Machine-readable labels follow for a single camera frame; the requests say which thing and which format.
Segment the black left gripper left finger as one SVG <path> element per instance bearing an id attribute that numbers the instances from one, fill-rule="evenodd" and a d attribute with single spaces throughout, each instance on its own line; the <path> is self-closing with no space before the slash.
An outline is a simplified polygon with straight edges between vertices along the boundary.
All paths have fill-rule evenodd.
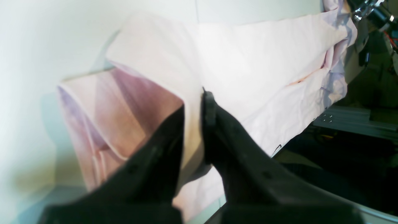
<path id="1" fill-rule="evenodd" d="M 184 107 L 104 184 L 71 203 L 44 209 L 39 224 L 182 224 L 172 206 L 183 149 Z"/>

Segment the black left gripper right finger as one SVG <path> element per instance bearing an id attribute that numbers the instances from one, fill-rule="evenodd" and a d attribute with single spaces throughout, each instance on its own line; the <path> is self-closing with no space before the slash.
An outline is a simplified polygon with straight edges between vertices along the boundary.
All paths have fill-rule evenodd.
<path id="1" fill-rule="evenodd" d="M 363 224 L 356 207 L 307 184 L 271 159 L 213 94 L 201 100 L 205 162 L 226 203 L 209 224 Z"/>

